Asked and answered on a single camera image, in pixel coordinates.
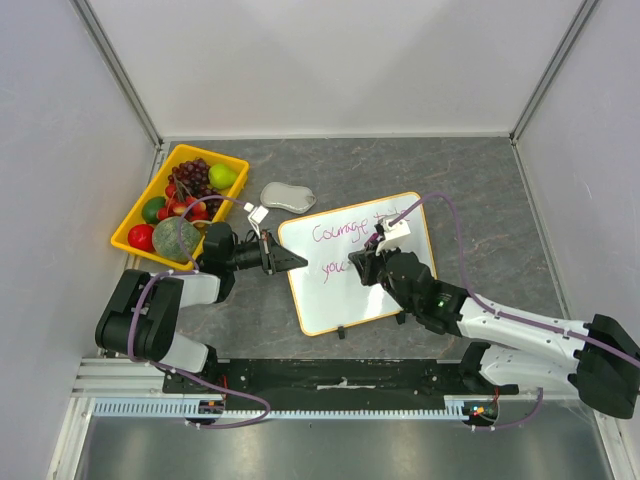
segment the gray eraser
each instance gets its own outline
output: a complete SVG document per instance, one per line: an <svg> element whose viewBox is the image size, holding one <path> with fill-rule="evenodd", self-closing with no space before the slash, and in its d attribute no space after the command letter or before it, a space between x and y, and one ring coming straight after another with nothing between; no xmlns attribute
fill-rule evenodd
<svg viewBox="0 0 640 480"><path fill-rule="evenodd" d="M301 214L315 205L316 196L307 187L271 182L262 189L260 201L268 208L282 208Z"/></svg>

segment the red pepper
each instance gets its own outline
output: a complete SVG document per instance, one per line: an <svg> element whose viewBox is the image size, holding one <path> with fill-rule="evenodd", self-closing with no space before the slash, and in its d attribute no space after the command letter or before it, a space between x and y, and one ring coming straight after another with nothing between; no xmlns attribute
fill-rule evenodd
<svg viewBox="0 0 640 480"><path fill-rule="evenodd" d="M153 236L153 226L143 223L136 225L129 230L127 240L129 245L133 248L144 250L145 252L153 252L153 242L151 237Z"/></svg>

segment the word courage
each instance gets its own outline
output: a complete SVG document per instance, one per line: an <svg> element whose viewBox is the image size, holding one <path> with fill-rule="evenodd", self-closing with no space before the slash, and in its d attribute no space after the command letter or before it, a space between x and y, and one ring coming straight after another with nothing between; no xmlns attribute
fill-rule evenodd
<svg viewBox="0 0 640 480"><path fill-rule="evenodd" d="M332 238L338 238L342 235L352 234L351 235L351 243L359 242L361 238L366 236L369 232L367 232L367 224L369 223L369 219L365 218L360 223L351 222L347 223L341 227L331 227L331 229L322 230L322 225L316 225L313 227L313 231L311 232L311 236L313 240L318 243L322 240L331 240Z"/></svg>

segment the whiteboard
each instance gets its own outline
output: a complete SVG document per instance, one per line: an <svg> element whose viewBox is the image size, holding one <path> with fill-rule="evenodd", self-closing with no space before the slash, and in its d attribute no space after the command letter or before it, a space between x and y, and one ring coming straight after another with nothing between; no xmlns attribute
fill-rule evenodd
<svg viewBox="0 0 640 480"><path fill-rule="evenodd" d="M415 192L317 213L280 225L285 248L306 258L309 265L288 272L293 300L305 335L314 336L398 313L398 304L380 285L365 287L347 255L361 250L386 215L402 213L418 200ZM422 207L406 220L411 235L402 250L414 252L436 276L427 220Z"/></svg>

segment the bowl of fruit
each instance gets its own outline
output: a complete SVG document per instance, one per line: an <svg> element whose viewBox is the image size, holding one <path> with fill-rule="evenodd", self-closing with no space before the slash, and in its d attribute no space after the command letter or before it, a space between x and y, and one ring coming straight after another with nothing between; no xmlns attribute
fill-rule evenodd
<svg viewBox="0 0 640 480"><path fill-rule="evenodd" d="M206 196L238 198L248 171L245 160L190 145L176 146L111 237L111 244L177 270L192 269L178 244L180 215ZM194 258L202 253L204 229L223 221L231 206L229 200L205 200L187 213L181 234Z"/></svg>

